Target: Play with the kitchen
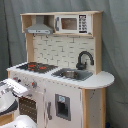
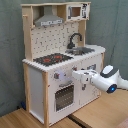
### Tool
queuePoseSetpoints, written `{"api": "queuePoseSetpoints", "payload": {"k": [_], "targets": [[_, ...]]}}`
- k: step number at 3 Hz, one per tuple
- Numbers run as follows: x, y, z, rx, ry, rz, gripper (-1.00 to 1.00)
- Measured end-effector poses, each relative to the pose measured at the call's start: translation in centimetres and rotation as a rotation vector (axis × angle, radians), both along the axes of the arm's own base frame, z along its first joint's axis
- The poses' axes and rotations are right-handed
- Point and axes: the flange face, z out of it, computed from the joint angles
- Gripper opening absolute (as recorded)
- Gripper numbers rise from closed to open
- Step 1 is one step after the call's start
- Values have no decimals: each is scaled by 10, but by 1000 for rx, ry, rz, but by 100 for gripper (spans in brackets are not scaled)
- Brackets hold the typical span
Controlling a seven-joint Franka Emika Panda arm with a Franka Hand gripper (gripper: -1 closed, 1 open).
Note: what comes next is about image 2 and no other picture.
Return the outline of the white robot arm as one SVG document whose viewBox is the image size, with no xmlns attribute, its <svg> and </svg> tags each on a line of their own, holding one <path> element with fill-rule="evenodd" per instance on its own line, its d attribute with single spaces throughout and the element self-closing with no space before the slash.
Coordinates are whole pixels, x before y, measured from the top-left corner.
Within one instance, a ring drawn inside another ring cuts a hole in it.
<svg viewBox="0 0 128 128">
<path fill-rule="evenodd" d="M 108 65 L 100 73 L 95 70 L 73 71 L 72 76 L 82 84 L 91 84 L 107 92 L 113 93 L 116 89 L 128 90 L 128 80 L 124 80 L 117 68 Z"/>
</svg>

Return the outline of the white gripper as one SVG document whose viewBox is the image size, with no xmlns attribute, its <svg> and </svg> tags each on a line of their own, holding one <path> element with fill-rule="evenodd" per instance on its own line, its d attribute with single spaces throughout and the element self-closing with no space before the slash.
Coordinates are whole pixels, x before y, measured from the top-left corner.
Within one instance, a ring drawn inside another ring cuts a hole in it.
<svg viewBox="0 0 128 128">
<path fill-rule="evenodd" d="M 78 80 L 81 84 L 93 85 L 91 79 L 94 75 L 97 75 L 95 70 L 78 70 L 72 72 L 72 77 Z"/>
</svg>

